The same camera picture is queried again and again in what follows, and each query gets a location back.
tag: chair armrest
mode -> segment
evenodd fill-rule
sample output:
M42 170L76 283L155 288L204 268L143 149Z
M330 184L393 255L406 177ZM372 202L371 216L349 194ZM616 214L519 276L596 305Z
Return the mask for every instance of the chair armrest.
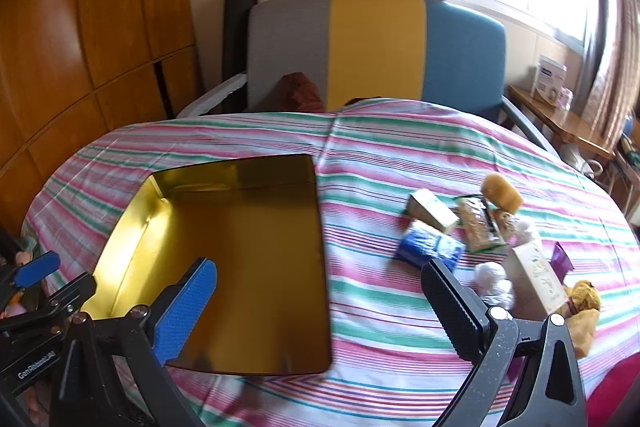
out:
M543 134L534 126L530 120L523 115L522 111L520 111L507 97L502 97L502 107L507 118L510 118L511 121L515 124L517 128L519 128L524 136L529 139L530 142L534 143L538 147L544 149L549 154L552 154L556 158L559 158L558 152L553 148L553 146L548 142L548 140L543 136Z
M191 118L207 114L211 109L220 105L226 97L235 90L240 89L246 84L246 73L238 73L230 79L225 80L219 86L214 87L209 92L203 94L199 99L191 102L185 107L176 118Z

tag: black gripper pad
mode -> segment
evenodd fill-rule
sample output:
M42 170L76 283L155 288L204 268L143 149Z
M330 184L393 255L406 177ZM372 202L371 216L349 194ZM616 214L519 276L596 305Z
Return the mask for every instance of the black gripper pad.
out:
M458 356L480 362L489 332L486 305L462 287L439 259L422 266L420 284Z

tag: table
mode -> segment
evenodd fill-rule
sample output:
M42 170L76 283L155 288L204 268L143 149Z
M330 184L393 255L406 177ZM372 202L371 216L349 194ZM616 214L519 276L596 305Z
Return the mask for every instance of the table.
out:
M31 205L24 232L61 256L61 270L47 280L51 291L94 269L120 214L151 172L291 153L314 158L334 362L323 375L287 378L170 369L206 425L435 421L470 364L453 351L420 289L418 270L395 257L408 224L402 211L418 188L454 206L456 196L477 193L492 171L522 193L521 213L537 224L546 254L562 243L575 267L567 282L589 279L601 291L596 339L579 362L586 392L640 350L640 251L609 196L503 127L424 102L376 99L335 114L220 115L123 127L52 175ZM452 235L463 234L458 228ZM477 263L500 259L465 254L455 276L470 285ZM117 364L129 395L139 401L127 368ZM485 426L497 424L511 389L503 386Z
M559 144L575 143L577 146L594 152L606 159L615 157L615 146L607 144L599 133L591 129L582 118L570 111L556 109L548 103L542 102L529 95L529 92L519 87L509 86L507 94L515 105L523 105L535 117L553 131Z

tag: white box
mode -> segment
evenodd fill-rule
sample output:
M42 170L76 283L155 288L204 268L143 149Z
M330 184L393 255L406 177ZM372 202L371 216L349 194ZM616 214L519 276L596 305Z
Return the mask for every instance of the white box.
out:
M517 319L544 321L566 302L564 288L536 241L511 249L502 267L513 283L511 315Z
M566 78L566 66L551 58L540 55L536 78L533 83L533 97L556 107L564 80Z
M442 233L451 232L458 224L458 216L428 188L416 190L409 196L406 213Z

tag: wooden wardrobe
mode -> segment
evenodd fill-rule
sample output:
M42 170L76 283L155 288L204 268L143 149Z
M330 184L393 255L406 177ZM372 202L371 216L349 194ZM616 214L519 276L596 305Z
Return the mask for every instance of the wooden wardrobe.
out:
M67 159L200 93L190 0L0 0L0 225Z

